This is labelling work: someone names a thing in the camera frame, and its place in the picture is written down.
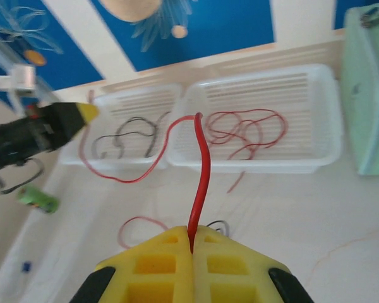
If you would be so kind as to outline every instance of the green cylinder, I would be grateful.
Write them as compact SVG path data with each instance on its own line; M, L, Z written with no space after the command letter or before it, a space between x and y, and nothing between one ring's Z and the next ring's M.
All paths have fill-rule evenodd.
M17 199L24 205L36 207L46 213L54 213L59 208L59 200L43 193L32 185L23 186L17 194Z

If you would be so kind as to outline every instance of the green object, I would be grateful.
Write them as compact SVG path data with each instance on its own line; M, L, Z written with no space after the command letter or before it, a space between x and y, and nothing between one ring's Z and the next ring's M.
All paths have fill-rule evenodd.
M379 3L346 16L341 94L360 175L379 175Z
M59 208L59 200L43 193L32 185L23 186L17 194L17 199L24 205L36 207L46 213L54 213Z

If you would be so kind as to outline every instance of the black wire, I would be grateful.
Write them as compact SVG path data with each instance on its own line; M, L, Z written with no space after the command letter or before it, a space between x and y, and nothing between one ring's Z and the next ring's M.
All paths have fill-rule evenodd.
M101 157L99 157L98 153L97 153L97 145L98 145L98 142L101 140L101 139L104 139L104 138L114 138L113 140L113 144L115 147L118 147L120 148L120 151L119 151L119 155L118 155L118 159L122 158L123 155L124 155L124 149L125 149L125 146L123 144L123 142L120 140L120 137L123 137L123 136L127 136L129 134L140 134L142 136L145 136L145 137L152 137L152 141L150 142L150 145L149 147L147 148L146 150L146 153L145 153L145 158L149 158L152 156L152 152L153 152L153 149L154 149L154 146L156 144L156 141L157 141L157 135L159 134L159 127L160 127L160 123L161 121L163 120L163 118L170 114L170 112L165 112L164 114L162 114L156 122L152 122L144 117L132 117L130 119L128 119L127 121L125 121L122 125L120 125L118 127L118 129L116 130L115 134L108 134L108 135L105 135L105 136L100 136L98 137L97 139L95 139L92 143L92 155L93 157L95 158L101 158L101 159L104 159L105 156L106 156L106 152L102 153L101 154ZM131 131L131 132L128 132L128 133L123 133L121 134L121 131L129 124L129 123L132 123L132 122L135 122L135 121L143 121L145 123L147 123L149 126L151 126L153 128L153 132L150 133L150 134L145 134L141 131Z
M42 163L41 160L37 159L37 158L28 158L25 160L25 163L23 165L25 165L27 162L29 161L34 161L37 165L38 165L38 172L33 175L31 178L29 178L28 180L20 183L19 185L16 185L16 186L13 186L11 188L8 188L8 189L4 189L6 187L6 183L5 181L0 177L0 194L9 194L9 193L12 193L13 191L15 191L16 189L34 181L36 178L40 177L44 172L45 172L45 166L44 164Z
M207 227L211 227L211 226L213 226L215 224L222 224L223 225L223 228L222 227L218 227L218 228L215 229L217 232L220 232L221 234L224 234L226 237L230 236L230 226L229 226L229 224L225 220L216 220L216 221L213 221L213 222L209 223L207 225Z

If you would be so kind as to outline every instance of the white plastic basket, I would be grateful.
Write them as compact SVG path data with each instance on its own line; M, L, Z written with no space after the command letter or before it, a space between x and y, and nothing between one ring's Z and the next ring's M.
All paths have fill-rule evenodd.
M124 90L97 97L94 104L99 107L100 115L92 123L85 143L85 155L89 162L97 169L149 168L162 148L167 128L172 122L174 104L180 96L181 87L171 84ZM101 136L115 135L121 125L134 117L142 117L156 124L156 137L133 133L119 137L117 145L115 137L99 139L95 143ZM147 122L138 120L128 123L120 133L152 134L154 131ZM153 139L153 148L146 155ZM61 158L64 163L81 163L76 146L68 146ZM164 157L157 168L164 169L167 164Z
M332 71L321 64L195 83L177 104L174 118L200 111L205 123L214 112L254 108L281 113L288 123L287 134L275 146L260 148L253 160L227 160L243 146L241 140L212 146L212 171L310 173L339 158L343 135L339 94ZM193 123L184 122L173 132L167 159L199 170L200 157Z

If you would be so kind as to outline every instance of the mint green box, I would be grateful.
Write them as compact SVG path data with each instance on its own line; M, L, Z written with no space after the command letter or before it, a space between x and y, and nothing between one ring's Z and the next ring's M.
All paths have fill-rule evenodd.
M379 4L346 15L341 98L358 174L379 175Z

